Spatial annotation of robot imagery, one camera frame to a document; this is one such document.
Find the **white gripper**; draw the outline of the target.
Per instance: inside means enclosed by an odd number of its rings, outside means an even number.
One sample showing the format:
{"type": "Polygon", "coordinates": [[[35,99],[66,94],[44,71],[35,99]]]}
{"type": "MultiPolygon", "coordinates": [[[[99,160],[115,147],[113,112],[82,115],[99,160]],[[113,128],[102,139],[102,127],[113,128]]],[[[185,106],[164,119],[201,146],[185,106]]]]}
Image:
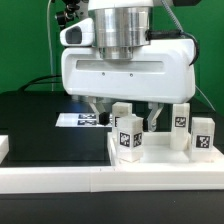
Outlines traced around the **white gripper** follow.
{"type": "Polygon", "coordinates": [[[118,49],[103,59],[93,46],[93,20],[88,18],[60,33],[63,86],[70,95],[89,96],[97,123],[108,125],[110,113],[99,97],[146,101],[144,124],[155,131],[164,104],[184,103],[195,94],[194,42],[191,39],[152,40],[128,51],[118,49]]]}

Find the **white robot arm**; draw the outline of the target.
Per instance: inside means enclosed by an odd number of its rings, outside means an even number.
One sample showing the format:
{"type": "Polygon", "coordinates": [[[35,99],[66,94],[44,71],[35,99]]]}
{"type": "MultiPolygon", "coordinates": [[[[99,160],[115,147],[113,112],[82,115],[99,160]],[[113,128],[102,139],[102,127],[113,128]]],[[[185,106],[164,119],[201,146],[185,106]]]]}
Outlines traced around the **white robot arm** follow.
{"type": "Polygon", "coordinates": [[[87,0],[82,20],[60,33],[63,87],[85,96],[98,122],[107,124],[104,98],[146,101],[148,129],[156,129],[163,105],[185,103],[195,94],[195,37],[177,25],[151,27],[151,13],[162,6],[192,6],[200,0],[87,0]]]}

